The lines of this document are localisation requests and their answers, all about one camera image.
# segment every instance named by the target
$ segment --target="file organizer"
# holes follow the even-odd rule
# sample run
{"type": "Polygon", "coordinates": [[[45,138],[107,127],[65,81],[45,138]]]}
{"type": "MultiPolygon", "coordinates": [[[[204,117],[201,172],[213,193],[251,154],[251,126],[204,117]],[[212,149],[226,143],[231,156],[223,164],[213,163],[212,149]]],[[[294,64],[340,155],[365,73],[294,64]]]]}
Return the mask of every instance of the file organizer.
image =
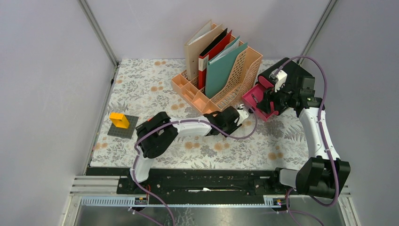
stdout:
{"type": "Polygon", "coordinates": [[[204,95],[205,87],[197,89],[198,76],[191,81],[187,80],[187,71],[172,78],[172,87],[201,114],[222,111],[228,106],[237,104],[241,97],[253,87],[261,61],[262,54],[247,47],[237,56],[224,88],[211,99],[204,95]]]}

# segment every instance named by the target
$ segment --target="wall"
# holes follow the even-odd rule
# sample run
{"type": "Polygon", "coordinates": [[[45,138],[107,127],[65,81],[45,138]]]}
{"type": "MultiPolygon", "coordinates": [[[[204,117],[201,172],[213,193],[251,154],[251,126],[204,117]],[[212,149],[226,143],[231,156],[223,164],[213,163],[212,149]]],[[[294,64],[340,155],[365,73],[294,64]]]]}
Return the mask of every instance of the wall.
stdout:
{"type": "MultiPolygon", "coordinates": [[[[351,164],[363,226],[399,224],[398,10],[397,0],[339,1],[310,53],[327,73],[328,130],[351,164]]],[[[320,73],[306,65],[322,95],[320,73]]]]}
{"type": "Polygon", "coordinates": [[[59,223],[113,66],[77,1],[0,0],[0,225],[59,223]]]}
{"type": "Polygon", "coordinates": [[[184,58],[183,44],[209,19],[264,58],[298,55],[328,0],[88,0],[118,59],[184,58]]]}

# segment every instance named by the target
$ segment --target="binder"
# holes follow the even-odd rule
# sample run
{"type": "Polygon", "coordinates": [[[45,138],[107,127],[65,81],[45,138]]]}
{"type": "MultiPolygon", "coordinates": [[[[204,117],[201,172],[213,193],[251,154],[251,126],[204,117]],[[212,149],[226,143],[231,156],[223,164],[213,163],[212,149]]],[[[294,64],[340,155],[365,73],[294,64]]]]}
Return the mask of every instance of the binder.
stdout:
{"type": "Polygon", "coordinates": [[[229,79],[230,72],[234,66],[234,62],[242,51],[248,47],[248,43],[244,43],[238,46],[234,50],[229,50],[235,43],[231,43],[224,51],[219,53],[212,61],[208,62],[207,65],[207,79],[205,81],[205,95],[208,98],[212,98],[220,90],[224,88],[229,79]]]}
{"type": "Polygon", "coordinates": [[[208,61],[214,58],[220,53],[230,42],[231,38],[230,31],[227,34],[227,28],[219,34],[219,36],[213,40],[213,42],[199,55],[198,58],[198,89],[202,89],[205,86],[207,64],[208,61]]]}
{"type": "Polygon", "coordinates": [[[184,44],[187,79],[189,81],[198,74],[198,56],[223,31],[222,26],[220,24],[212,29],[212,20],[209,20],[184,44]]]}

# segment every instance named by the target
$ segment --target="gray baseplate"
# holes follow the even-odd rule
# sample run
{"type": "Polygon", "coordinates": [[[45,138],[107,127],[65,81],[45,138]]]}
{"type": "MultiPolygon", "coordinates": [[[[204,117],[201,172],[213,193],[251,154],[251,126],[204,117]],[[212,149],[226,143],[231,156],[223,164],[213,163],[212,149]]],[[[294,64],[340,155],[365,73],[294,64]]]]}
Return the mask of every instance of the gray baseplate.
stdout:
{"type": "Polygon", "coordinates": [[[136,124],[138,121],[138,117],[132,115],[125,115],[129,121],[129,128],[118,128],[114,124],[111,124],[111,128],[108,131],[109,136],[120,137],[120,138],[129,138],[131,139],[133,136],[133,132],[135,131],[136,124]]]}

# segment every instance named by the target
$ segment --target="floral tablecloth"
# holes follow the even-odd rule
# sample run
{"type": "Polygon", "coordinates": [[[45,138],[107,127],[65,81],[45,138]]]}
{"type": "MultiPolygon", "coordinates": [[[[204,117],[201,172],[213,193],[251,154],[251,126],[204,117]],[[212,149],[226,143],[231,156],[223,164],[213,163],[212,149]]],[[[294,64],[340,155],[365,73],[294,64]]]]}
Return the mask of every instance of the floral tablecloth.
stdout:
{"type": "MultiPolygon", "coordinates": [[[[275,61],[264,60],[260,72],[275,61]]],[[[138,125],[160,111],[177,118],[200,114],[177,95],[171,79],[185,70],[183,59],[124,59],[121,62],[97,143],[93,147],[92,167],[130,167],[136,157],[137,140],[111,137],[111,112],[138,116],[138,125]]],[[[308,159],[303,127],[293,110],[273,116],[268,122],[259,120],[256,132],[248,139],[234,140],[222,135],[181,137],[165,153],[156,158],[154,168],[257,169],[276,167],[299,169],[308,159]]],[[[233,135],[250,133],[254,116],[246,119],[233,135]]]]}

